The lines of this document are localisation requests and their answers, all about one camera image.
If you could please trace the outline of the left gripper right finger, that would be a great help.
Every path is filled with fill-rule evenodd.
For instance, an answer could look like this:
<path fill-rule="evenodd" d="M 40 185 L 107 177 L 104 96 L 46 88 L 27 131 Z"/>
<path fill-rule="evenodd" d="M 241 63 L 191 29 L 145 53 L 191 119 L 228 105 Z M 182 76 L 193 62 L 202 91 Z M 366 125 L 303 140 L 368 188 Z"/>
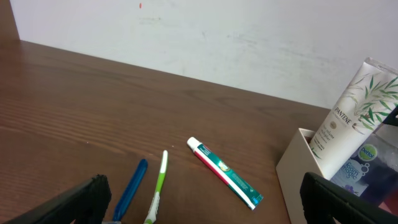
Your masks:
<path fill-rule="evenodd" d="M 397 216 L 333 184 L 313 172 L 305 173 L 300 187 L 308 224 L 397 224 Z"/>

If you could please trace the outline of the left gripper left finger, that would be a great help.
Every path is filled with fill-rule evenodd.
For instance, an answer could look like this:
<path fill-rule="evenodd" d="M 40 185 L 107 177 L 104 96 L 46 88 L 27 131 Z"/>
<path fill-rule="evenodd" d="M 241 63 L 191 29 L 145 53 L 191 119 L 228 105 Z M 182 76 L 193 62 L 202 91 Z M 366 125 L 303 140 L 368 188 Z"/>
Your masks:
<path fill-rule="evenodd" d="M 105 175 L 96 175 L 6 224 L 101 223 L 111 200 Z"/>

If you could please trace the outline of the blue foam soap pump bottle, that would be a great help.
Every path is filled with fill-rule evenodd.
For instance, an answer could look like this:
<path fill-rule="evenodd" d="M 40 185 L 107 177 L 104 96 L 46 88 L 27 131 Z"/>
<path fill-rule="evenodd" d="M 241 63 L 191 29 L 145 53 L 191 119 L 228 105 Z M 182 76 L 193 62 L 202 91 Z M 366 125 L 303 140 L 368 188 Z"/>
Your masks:
<path fill-rule="evenodd" d="M 372 204 L 383 203 L 397 190 L 397 127 L 380 126 L 330 181 Z"/>

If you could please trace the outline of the small green toothpaste tube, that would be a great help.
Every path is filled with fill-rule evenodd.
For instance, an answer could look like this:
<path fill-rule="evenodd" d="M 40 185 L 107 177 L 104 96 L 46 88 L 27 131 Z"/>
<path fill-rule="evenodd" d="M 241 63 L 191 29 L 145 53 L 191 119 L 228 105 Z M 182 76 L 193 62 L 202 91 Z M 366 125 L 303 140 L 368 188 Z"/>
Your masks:
<path fill-rule="evenodd" d="M 187 145 L 251 210 L 258 206 L 264 197 L 215 153 L 194 137 L 188 139 Z"/>

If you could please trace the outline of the white Pantene tube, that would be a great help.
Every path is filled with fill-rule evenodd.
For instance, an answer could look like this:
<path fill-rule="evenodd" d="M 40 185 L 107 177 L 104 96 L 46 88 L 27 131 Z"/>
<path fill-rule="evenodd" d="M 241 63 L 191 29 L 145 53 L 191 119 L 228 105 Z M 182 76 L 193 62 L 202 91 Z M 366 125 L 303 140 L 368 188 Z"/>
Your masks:
<path fill-rule="evenodd" d="M 323 177 L 331 179 L 397 107 L 397 69 L 366 58 L 309 147 Z"/>

